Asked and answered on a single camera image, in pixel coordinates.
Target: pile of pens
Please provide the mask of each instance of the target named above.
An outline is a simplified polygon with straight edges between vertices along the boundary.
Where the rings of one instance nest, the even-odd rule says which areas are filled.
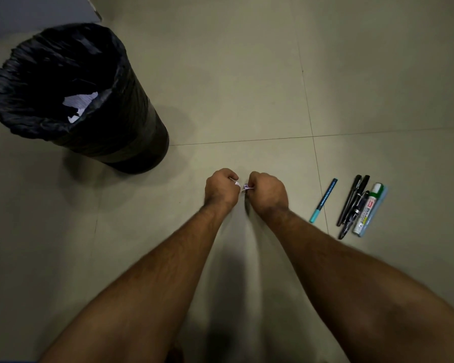
[[[364,176],[363,179],[360,175],[355,177],[336,223],[337,226],[343,226],[338,239],[343,239],[354,223],[353,233],[363,237],[372,217],[385,198],[387,188],[381,183],[375,183],[372,191],[364,191],[369,179],[370,176]]]

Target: person's left hand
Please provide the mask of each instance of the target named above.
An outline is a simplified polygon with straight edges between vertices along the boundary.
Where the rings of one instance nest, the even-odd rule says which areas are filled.
[[[205,185],[205,205],[218,204],[228,212],[231,211],[241,192],[240,186],[235,184],[238,179],[237,174],[228,168],[222,168],[212,174]]]

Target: light blue marker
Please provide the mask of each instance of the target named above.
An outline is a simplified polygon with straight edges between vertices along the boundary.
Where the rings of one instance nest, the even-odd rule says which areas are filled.
[[[330,195],[331,191],[333,190],[333,187],[334,185],[338,182],[338,180],[336,178],[333,178],[333,181],[331,181],[331,185],[330,187],[328,187],[326,193],[324,194],[323,198],[321,199],[320,201],[320,204],[318,205],[318,207],[316,208],[315,212],[313,213],[313,215],[311,215],[311,219],[309,219],[309,222],[310,223],[314,223],[316,218],[318,217],[318,214],[320,213],[321,211],[321,208],[323,207],[324,203],[326,202],[326,199],[328,198],[328,196]]]
[[[368,218],[366,219],[365,225],[363,226],[362,231],[360,232],[360,234],[358,235],[358,237],[363,237],[363,234],[365,234],[365,231],[366,231],[366,229],[368,228],[368,225],[370,224],[372,218],[375,216],[375,213],[377,212],[377,209],[379,208],[379,206],[380,206],[381,203],[383,202],[383,199],[385,199],[385,196],[387,196],[387,191],[388,191],[387,186],[383,185],[383,191],[382,191],[382,193],[380,194],[379,199],[377,200],[377,202],[376,202],[375,205],[373,206],[372,211],[371,211],[370,214],[368,215]]]

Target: black trash bin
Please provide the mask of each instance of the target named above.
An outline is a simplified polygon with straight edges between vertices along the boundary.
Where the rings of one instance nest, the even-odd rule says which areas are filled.
[[[0,122],[125,173],[155,167],[168,131],[109,29],[49,28],[12,50],[0,68]]]

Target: person's right arm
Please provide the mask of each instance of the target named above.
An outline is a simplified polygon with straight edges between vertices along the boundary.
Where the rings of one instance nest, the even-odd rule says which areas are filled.
[[[353,362],[454,362],[454,308],[408,275],[289,210],[282,182],[252,172],[247,195],[312,305]]]

